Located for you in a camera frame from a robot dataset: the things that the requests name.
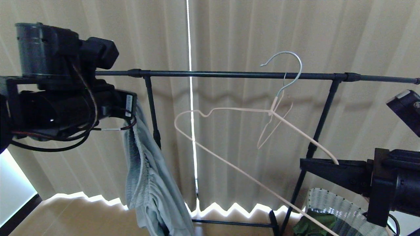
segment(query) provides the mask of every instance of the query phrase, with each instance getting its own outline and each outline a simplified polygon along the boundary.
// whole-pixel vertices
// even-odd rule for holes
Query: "hanger hook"
[[[278,92],[277,92],[277,94],[276,94],[276,97],[278,97],[279,96],[279,94],[281,93],[281,91],[283,91],[285,88],[287,88],[287,87],[289,87],[290,85],[292,85],[294,82],[296,82],[296,80],[297,79],[299,79],[299,77],[300,77],[300,75],[302,74],[302,61],[300,60],[300,57],[296,54],[296,53],[294,53],[294,52],[291,52],[291,51],[281,51],[281,52],[278,52],[278,53],[276,53],[276,54],[274,54],[266,63],[264,63],[264,64],[261,64],[260,65],[260,67],[263,67],[263,66],[266,66],[266,65],[268,65],[268,63],[270,63],[271,62],[271,60],[273,60],[273,58],[275,58],[276,56],[278,56],[278,55],[280,55],[280,54],[291,54],[291,55],[293,55],[294,57],[296,57],[296,59],[299,61],[299,65],[300,65],[300,69],[299,69],[299,72],[297,73],[297,75],[296,75],[296,77],[294,78],[294,80],[292,81],[292,82],[290,82],[290,83],[288,83],[288,84],[286,84],[286,85],[284,85]]]

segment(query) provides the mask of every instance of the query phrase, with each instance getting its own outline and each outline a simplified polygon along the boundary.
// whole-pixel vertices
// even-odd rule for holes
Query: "white wicker basket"
[[[337,217],[332,231],[341,236],[387,236],[384,227],[366,221],[365,211],[352,202],[325,189],[309,191],[307,209]]]

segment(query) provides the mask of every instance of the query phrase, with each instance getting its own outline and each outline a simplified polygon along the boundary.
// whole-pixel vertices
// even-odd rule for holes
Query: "garment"
[[[137,224],[147,227],[150,235],[193,235],[191,217],[184,199],[166,167],[158,145],[146,124],[140,103],[137,124],[124,134],[129,172],[126,198],[129,209],[136,209]]]
[[[315,211],[309,210],[308,215],[318,220],[321,224],[325,225],[327,228],[332,229],[336,224],[337,218],[328,213],[318,213]],[[317,224],[302,216],[299,222],[293,227],[293,232],[295,236],[327,236],[330,235],[326,230],[319,227]]]

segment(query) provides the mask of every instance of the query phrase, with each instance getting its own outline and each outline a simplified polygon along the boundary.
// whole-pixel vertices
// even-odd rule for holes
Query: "beige curtain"
[[[80,39],[90,36],[110,39],[120,52],[113,70],[188,70],[185,1],[37,0],[0,1],[1,75],[19,75],[20,62],[14,24],[42,22],[71,29]],[[150,110],[143,79],[103,77],[117,89],[136,92],[151,127]],[[152,78],[162,151],[181,192],[195,208],[192,145],[173,127],[174,116],[189,109],[188,78]],[[105,119],[102,127],[120,127],[118,120]],[[191,122],[181,124],[191,130]],[[29,145],[58,147],[55,142]],[[60,153],[31,152],[9,146],[9,150],[43,199],[55,193],[84,191],[125,202],[126,157],[119,132],[93,132],[85,144]]]
[[[193,70],[296,72],[296,52],[304,72],[356,72],[384,76],[419,76],[419,1],[190,1]],[[278,112],[309,135],[315,132],[330,81],[300,80],[286,89]],[[279,79],[194,78],[194,108],[268,109],[282,87]],[[386,106],[410,84],[343,82],[334,99],[320,143],[339,159],[373,158],[374,148],[419,150],[418,137]],[[239,166],[287,199],[299,176],[299,159],[309,142],[280,125],[258,150],[258,137],[268,122],[264,114],[217,111],[194,117],[198,142]],[[318,150],[315,158],[327,158]],[[197,147],[200,208],[234,202],[250,211],[256,203],[283,205],[242,174]],[[300,192],[321,187],[366,206],[361,197],[312,174]]]

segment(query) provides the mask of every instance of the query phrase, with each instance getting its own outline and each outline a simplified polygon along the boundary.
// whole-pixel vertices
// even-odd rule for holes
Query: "white label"
[[[131,111],[132,105],[133,105],[133,96],[127,94],[126,110]],[[131,114],[129,112],[126,112],[126,116],[131,117]]]

